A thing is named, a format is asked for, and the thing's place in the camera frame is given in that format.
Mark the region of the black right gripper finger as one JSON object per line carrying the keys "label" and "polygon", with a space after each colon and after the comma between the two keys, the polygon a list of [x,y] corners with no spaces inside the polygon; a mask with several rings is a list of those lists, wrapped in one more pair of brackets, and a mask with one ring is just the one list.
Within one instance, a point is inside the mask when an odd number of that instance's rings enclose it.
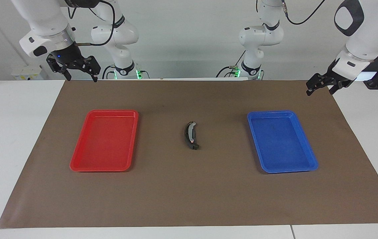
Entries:
{"label": "black right gripper finger", "polygon": [[67,64],[60,65],[52,54],[48,54],[46,62],[54,73],[63,75],[67,81],[71,81],[72,77],[68,71]]}
{"label": "black right gripper finger", "polygon": [[96,83],[98,81],[101,67],[94,56],[89,56],[87,58],[83,58],[82,71],[89,74],[92,77],[93,82]]}

